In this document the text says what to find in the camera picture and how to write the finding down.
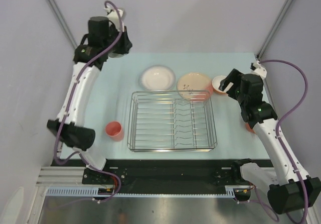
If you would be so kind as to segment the green ceramic bowl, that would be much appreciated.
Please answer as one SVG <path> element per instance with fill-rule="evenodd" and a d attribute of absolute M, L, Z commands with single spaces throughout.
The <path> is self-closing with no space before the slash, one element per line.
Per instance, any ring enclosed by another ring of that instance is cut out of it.
<path fill-rule="evenodd" d="M 109 58 L 120 58 L 120 57 L 123 57 L 126 55 L 127 55 L 127 53 L 124 53 L 124 54 L 119 54 L 119 53 L 115 53 L 115 52 L 108 53 Z"/>

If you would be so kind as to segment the orange and white bowl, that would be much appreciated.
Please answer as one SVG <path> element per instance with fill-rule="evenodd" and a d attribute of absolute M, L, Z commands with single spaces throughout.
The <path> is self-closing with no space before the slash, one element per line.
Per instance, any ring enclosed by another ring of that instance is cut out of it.
<path fill-rule="evenodd" d="M 219 75 L 219 76 L 216 76 L 213 78 L 212 80 L 212 87 L 213 87 L 213 90 L 215 93 L 217 94 L 223 94 L 223 95 L 226 95 L 226 91 L 221 91 L 220 90 L 220 84 L 221 84 L 221 81 L 224 80 L 226 78 L 226 76 L 224 75 Z"/>

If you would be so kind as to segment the white deep plate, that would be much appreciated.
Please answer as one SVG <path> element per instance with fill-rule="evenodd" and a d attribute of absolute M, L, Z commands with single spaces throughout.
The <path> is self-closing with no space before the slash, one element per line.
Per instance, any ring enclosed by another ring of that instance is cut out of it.
<path fill-rule="evenodd" d="M 140 76 L 140 85 L 148 91 L 170 90 L 176 80 L 174 72 L 162 65 L 147 68 Z"/>

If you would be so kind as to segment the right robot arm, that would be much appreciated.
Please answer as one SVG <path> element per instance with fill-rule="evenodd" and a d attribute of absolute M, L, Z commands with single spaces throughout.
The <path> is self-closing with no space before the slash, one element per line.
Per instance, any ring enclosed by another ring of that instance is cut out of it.
<path fill-rule="evenodd" d="M 220 82 L 219 89 L 226 90 L 236 100 L 244 122 L 248 123 L 262 142 L 275 175 L 269 174 L 250 159 L 237 161 L 231 178 L 236 184 L 246 181 L 267 195 L 277 214 L 307 209 L 314 205 L 320 194 L 320 179 L 310 177 L 291 150 L 279 126 L 273 107 L 263 101 L 263 80 L 255 73 L 243 74 L 233 69 Z"/>

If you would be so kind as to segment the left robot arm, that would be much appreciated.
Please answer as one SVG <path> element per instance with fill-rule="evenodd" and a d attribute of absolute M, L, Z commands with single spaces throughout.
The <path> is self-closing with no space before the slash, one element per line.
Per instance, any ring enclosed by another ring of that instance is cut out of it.
<path fill-rule="evenodd" d="M 105 168 L 106 159 L 94 146 L 95 131 L 84 126 L 85 111 L 93 85 L 108 58 L 121 57 L 132 47 L 122 18 L 91 17 L 88 33 L 74 52 L 70 86 L 63 106 L 54 120 L 47 121 L 48 130 L 56 137 L 54 150 L 60 143 L 73 150 L 64 160 L 55 156 L 55 162 L 64 165 L 78 154 L 87 166 L 95 168 L 93 177 L 104 184 L 111 172 Z"/>

